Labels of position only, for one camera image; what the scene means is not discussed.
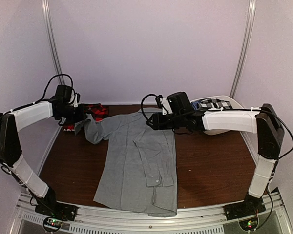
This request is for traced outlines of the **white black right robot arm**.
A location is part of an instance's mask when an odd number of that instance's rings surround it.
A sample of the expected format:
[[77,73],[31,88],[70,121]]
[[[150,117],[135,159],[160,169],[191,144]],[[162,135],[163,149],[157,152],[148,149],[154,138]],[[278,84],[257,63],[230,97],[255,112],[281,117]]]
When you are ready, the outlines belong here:
[[173,114],[155,113],[151,116],[154,130],[186,128],[191,131],[229,130],[257,135],[258,162],[241,212],[251,215],[259,208],[259,198],[272,180],[280,160],[284,128],[271,105],[258,108],[198,109]]

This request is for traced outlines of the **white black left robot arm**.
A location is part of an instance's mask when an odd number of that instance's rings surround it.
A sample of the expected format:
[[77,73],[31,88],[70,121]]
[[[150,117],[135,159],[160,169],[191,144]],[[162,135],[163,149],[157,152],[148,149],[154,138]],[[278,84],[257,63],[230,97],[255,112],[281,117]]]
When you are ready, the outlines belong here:
[[41,97],[37,101],[0,113],[0,164],[18,184],[26,188],[41,203],[49,216],[57,216],[61,209],[54,190],[34,172],[21,149],[21,130],[42,120],[54,118],[73,124],[85,119],[80,94],[73,87],[58,85],[54,96]]

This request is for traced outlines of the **grey long sleeve shirt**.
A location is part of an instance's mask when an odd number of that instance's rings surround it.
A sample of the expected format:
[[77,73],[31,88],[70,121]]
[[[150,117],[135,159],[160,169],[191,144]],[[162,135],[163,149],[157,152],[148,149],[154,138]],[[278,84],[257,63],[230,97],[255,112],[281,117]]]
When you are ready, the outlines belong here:
[[109,208],[153,217],[177,215],[174,133],[153,130],[146,119],[159,112],[145,108],[95,121],[91,115],[75,124],[92,144],[108,141],[105,167],[94,201]]

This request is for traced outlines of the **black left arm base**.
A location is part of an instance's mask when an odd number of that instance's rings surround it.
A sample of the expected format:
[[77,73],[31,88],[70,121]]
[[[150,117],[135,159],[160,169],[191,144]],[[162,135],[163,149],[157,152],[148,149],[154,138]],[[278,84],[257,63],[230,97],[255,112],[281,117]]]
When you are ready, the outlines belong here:
[[46,205],[38,203],[35,205],[35,212],[45,215],[42,221],[42,227],[49,233],[59,231],[63,224],[68,221],[74,221],[77,214],[77,206],[57,203],[54,210]]

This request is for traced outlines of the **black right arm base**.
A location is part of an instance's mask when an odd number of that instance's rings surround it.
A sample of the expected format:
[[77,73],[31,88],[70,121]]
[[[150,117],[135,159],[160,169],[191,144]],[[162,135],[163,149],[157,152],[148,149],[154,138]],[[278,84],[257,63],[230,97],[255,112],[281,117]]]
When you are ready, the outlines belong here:
[[224,206],[227,220],[239,220],[239,226],[244,231],[255,231],[259,225],[258,214],[266,210],[263,199],[246,194],[241,202]]

